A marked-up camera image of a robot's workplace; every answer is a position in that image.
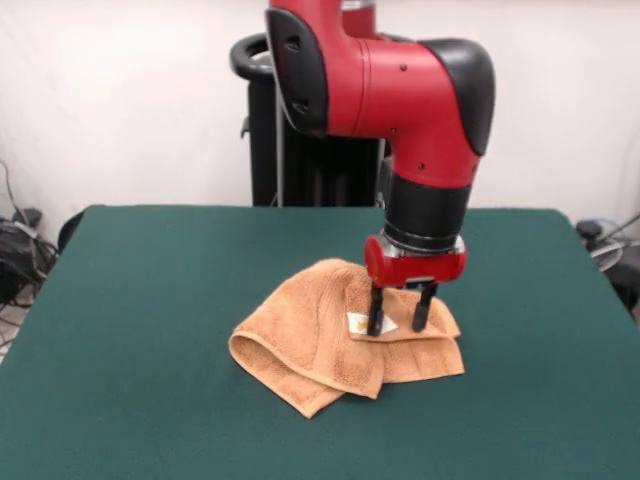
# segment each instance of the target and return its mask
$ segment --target red robot arm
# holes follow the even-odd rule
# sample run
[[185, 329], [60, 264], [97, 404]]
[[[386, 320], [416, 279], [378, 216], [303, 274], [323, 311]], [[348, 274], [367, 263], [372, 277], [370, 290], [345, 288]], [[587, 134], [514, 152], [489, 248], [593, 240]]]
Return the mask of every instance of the red robot arm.
[[379, 333], [387, 286], [423, 286], [414, 318], [423, 329], [437, 284], [457, 278], [466, 260], [459, 233], [493, 117], [490, 57], [467, 40], [351, 37], [341, 0], [272, 0], [266, 18], [294, 128], [390, 141], [385, 225], [365, 248], [369, 333]]

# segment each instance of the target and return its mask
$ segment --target folded towel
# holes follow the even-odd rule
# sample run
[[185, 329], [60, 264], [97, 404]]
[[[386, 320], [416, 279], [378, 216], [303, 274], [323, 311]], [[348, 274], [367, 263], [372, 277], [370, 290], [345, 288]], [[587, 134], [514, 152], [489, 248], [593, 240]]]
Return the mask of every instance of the folded towel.
[[251, 375], [311, 418], [344, 393], [377, 398], [383, 383], [464, 372], [458, 326], [434, 299], [427, 328], [411, 330], [416, 292], [385, 289], [383, 335], [366, 334], [366, 270], [324, 260], [280, 285], [234, 330], [231, 355]]

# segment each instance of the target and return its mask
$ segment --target green felt surface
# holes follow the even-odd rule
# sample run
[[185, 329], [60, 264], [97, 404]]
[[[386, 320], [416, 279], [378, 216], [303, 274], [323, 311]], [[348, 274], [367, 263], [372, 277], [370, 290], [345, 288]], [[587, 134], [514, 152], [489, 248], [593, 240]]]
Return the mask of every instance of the green felt surface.
[[238, 367], [282, 280], [374, 210], [92, 208], [0, 366], [0, 478], [640, 478], [640, 335], [567, 220], [476, 210], [441, 289], [467, 373], [309, 421]]

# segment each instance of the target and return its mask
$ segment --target towel tag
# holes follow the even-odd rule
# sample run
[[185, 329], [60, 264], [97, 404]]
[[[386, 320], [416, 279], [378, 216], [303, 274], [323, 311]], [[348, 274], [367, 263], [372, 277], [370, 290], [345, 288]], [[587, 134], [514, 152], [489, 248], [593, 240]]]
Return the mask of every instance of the towel tag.
[[[367, 334], [367, 325], [369, 324], [369, 315], [365, 315], [364, 313], [353, 313], [347, 312], [347, 323], [349, 324], [349, 332], [356, 333], [359, 335]], [[393, 332], [398, 329], [398, 325], [391, 320], [388, 316], [384, 316], [382, 319], [382, 333]]]

